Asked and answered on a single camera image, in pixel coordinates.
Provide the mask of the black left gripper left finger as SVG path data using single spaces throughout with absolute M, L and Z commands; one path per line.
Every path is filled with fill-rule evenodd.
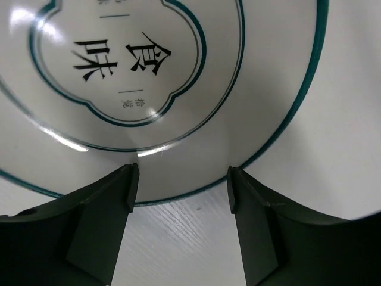
M 2 285 L 110 285 L 139 182 L 137 164 L 1 216 Z

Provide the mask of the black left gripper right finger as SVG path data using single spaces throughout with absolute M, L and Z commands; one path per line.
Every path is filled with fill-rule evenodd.
M 379 285 L 380 214 L 345 220 L 227 172 L 247 285 Z

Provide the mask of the white plate teal rim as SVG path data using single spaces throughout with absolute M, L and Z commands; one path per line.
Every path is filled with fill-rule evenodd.
M 2 1 L 1 178 L 59 198 L 137 164 L 139 206 L 248 167 L 304 101 L 328 1 Z

